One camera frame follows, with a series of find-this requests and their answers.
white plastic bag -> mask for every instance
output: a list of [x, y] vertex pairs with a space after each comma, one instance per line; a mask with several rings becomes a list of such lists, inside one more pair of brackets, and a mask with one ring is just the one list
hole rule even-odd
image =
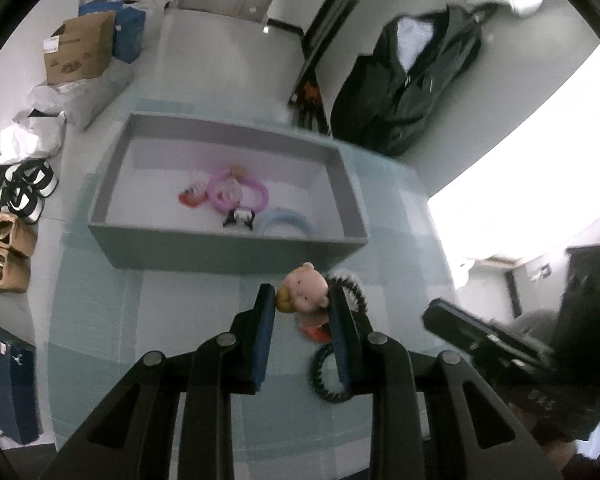
[[85, 129], [133, 79], [131, 66], [112, 58], [100, 77], [59, 85], [35, 86], [27, 99], [45, 114], [64, 112], [69, 124]]
[[160, 40], [160, 30], [164, 19], [164, 6], [167, 0], [123, 0], [125, 7], [144, 10], [144, 32], [142, 33], [142, 48], [150, 47]]
[[62, 147], [64, 114], [27, 117], [24, 113], [0, 132], [0, 164], [16, 164], [28, 158], [49, 158]]

pink ring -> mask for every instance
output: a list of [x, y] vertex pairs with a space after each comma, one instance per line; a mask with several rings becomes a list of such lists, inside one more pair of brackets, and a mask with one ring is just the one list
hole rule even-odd
[[[240, 205], [233, 202], [224, 202], [216, 195], [216, 186], [230, 176], [231, 170], [220, 171], [211, 177], [209, 184], [206, 186], [206, 195], [209, 198], [209, 202], [214, 205], [216, 210], [224, 214], [229, 214], [232, 210], [236, 209]], [[262, 197], [262, 200], [260, 200], [260, 203], [257, 206], [250, 208], [254, 214], [259, 213], [266, 208], [267, 205], [269, 205], [269, 191], [264, 184], [261, 183], [261, 181], [259, 181], [257, 178], [253, 178], [252, 176], [245, 175], [241, 178], [240, 183], [256, 190]]]

gray box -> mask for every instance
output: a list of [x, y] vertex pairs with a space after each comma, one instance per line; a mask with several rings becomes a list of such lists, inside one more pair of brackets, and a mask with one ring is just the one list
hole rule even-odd
[[[269, 189], [269, 208], [291, 208], [314, 227], [263, 235], [223, 228], [209, 202], [178, 202], [194, 172], [238, 164]], [[250, 205], [244, 188], [243, 204]], [[286, 273], [303, 262], [333, 267], [368, 241], [337, 146], [264, 126], [170, 114], [133, 113], [96, 191], [89, 229], [114, 267], [254, 274]]]

black and white sandal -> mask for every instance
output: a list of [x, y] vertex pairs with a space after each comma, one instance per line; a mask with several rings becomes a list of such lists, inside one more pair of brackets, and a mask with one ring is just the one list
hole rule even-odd
[[40, 220], [44, 205], [44, 199], [26, 184], [8, 182], [0, 188], [0, 211], [12, 213], [30, 224]]
[[11, 166], [4, 174], [7, 183], [23, 182], [42, 198], [47, 198], [58, 187], [58, 178], [51, 165], [44, 158], [25, 160]]

blue ring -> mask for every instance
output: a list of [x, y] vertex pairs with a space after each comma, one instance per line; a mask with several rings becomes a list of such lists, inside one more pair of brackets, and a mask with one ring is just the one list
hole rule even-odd
[[264, 231], [267, 230], [267, 227], [269, 227], [269, 225], [273, 222], [284, 222], [285, 224], [291, 224], [304, 232], [304, 234], [306, 234], [309, 238], [314, 237], [314, 228], [309, 221], [300, 213], [284, 207], [267, 209], [257, 215], [255, 234], [263, 235]]

